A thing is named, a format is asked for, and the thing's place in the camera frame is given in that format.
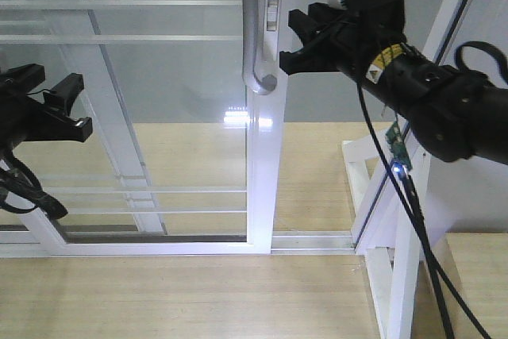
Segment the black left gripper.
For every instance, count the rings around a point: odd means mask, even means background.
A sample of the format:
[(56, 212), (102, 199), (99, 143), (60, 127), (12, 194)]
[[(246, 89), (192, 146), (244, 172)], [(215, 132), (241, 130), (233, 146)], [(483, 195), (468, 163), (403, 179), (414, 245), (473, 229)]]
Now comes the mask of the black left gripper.
[(25, 141), (77, 141), (93, 133), (90, 117), (71, 117), (84, 90), (81, 74), (71, 73), (43, 94), (44, 104), (29, 96), (45, 81), (44, 66), (27, 64), (1, 73), (1, 152)]

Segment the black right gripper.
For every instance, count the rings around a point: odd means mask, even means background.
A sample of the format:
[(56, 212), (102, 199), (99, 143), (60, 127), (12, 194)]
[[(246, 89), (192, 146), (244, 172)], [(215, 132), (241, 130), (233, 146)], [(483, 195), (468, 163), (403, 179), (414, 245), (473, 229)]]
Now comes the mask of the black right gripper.
[(341, 72), (363, 81), (384, 49), (407, 41), (405, 24), (404, 0), (358, 12), (323, 2), (309, 4), (307, 13), (291, 10), (288, 26), (302, 47), (295, 52), (281, 51), (279, 67), (286, 74)]

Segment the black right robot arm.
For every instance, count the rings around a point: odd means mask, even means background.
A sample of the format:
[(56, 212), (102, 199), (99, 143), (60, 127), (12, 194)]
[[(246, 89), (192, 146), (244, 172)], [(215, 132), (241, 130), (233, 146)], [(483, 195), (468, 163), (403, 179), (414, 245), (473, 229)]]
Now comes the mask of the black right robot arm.
[(418, 143), (444, 162), (479, 156), (507, 162), (507, 91), (456, 55), (439, 66), (408, 44), (404, 2), (365, 11), (315, 2), (292, 10), (289, 27), (302, 42), (281, 52), (288, 75), (342, 72), (404, 117)]

